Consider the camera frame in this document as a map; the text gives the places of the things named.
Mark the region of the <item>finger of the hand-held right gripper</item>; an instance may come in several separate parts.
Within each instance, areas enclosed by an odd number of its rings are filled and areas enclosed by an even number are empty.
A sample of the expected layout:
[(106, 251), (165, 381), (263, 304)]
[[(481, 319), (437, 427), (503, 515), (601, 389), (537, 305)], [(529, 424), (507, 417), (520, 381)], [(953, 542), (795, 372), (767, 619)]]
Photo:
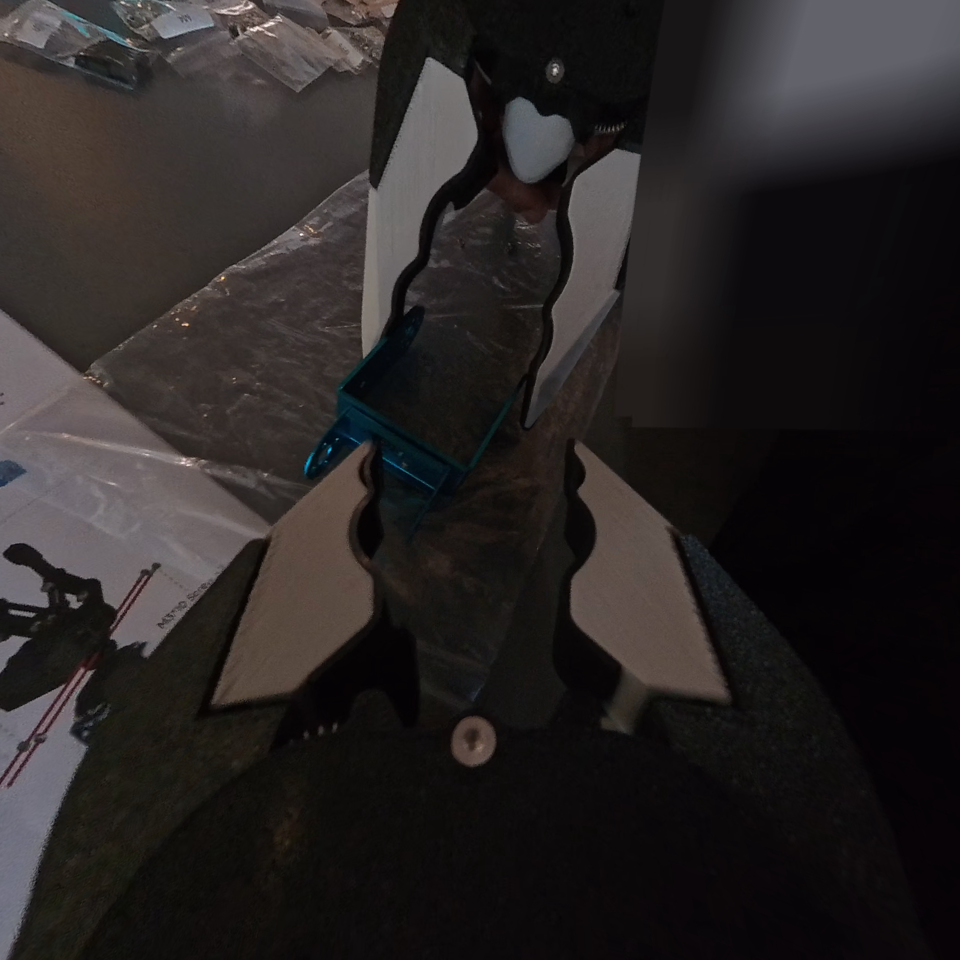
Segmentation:
[(402, 318), (409, 286), (426, 266), (440, 214), (478, 140), (465, 80), (426, 57), (384, 172), (368, 190), (363, 356)]
[(559, 273), (543, 304), (541, 343), (526, 378), (525, 429), (556, 398), (618, 300), (641, 162), (638, 152), (612, 149), (582, 166), (562, 190)]

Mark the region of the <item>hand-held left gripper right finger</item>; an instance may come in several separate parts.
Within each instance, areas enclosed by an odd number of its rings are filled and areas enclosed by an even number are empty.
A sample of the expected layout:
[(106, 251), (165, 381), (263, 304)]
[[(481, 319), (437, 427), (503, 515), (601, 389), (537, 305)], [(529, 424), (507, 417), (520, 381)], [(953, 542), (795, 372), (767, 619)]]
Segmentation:
[(662, 699), (730, 706), (675, 528), (582, 441), (568, 442), (563, 474), (558, 677), (618, 734)]

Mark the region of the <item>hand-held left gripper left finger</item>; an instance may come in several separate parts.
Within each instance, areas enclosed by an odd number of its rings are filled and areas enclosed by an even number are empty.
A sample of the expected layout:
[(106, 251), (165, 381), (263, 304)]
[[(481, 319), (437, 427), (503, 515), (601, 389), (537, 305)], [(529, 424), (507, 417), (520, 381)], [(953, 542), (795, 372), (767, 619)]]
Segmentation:
[(276, 522), (208, 706), (292, 702), (374, 627), (383, 541), (382, 462), (363, 441)]

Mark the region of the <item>blue metal bracket assembly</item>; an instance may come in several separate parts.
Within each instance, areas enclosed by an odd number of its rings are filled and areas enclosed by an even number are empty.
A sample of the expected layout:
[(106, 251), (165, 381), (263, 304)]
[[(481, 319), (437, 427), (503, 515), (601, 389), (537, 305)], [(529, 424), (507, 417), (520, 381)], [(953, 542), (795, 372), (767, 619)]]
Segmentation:
[(366, 442), (383, 469), (419, 492), (422, 506), (408, 538), (437, 498), (454, 495), (476, 468), (522, 394), (524, 377), (469, 387), (463, 355), (438, 359), (417, 346), (428, 313), (411, 307), (398, 325), (342, 378), (332, 424), (308, 455), (303, 476), (316, 481)]

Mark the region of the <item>large clear plastic bag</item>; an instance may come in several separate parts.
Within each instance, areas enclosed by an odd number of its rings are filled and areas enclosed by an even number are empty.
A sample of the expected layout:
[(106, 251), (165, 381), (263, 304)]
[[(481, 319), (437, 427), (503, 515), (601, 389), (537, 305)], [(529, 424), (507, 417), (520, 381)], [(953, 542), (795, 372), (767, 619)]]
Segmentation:
[[(82, 376), (264, 523), (307, 493), (306, 459), (361, 360), (367, 197), (360, 174)], [(438, 359), (459, 349), (468, 387), (521, 377), (559, 259), (552, 219), (526, 224), (481, 194), (440, 227), (414, 284), (411, 301), (428, 313), (416, 345)], [(586, 435), (615, 365), (619, 314), (529, 430), (517, 399), (411, 540), (422, 496), (386, 478), (376, 563), (416, 638), (424, 692), (453, 708), (476, 699), (506, 639), (561, 496), (567, 442)]]

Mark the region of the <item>person's right hand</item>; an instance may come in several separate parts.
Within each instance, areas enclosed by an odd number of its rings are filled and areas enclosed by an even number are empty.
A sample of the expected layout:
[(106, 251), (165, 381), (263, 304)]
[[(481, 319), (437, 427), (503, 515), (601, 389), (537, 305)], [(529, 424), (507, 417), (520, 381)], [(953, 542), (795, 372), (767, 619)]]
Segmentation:
[(528, 224), (535, 225), (543, 222), (548, 212), (558, 209), (563, 183), (549, 177), (537, 183), (526, 183), (503, 168), (490, 179), (486, 189)]

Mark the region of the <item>white instruction sheet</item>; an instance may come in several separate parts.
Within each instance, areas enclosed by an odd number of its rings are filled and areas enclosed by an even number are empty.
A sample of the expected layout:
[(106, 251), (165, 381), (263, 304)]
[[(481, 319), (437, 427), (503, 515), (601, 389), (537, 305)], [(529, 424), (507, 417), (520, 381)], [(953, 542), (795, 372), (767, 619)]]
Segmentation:
[[(197, 466), (2, 311), (2, 551), (34, 548), (53, 567), (99, 582), (118, 646), (157, 648), (204, 586), (266, 525)], [(75, 694), (25, 769), (2, 786), (2, 910), (37, 869), (85, 747), (69, 733)]]

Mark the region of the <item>pile of small screw bags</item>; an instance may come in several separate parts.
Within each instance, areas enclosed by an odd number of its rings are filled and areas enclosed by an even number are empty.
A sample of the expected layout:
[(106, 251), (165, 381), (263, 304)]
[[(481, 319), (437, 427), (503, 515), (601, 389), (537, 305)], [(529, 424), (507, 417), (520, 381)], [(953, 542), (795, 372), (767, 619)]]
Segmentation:
[(249, 74), (301, 92), (379, 63), (398, 2), (2, 2), (2, 47), (137, 90), (158, 62), (180, 77)]

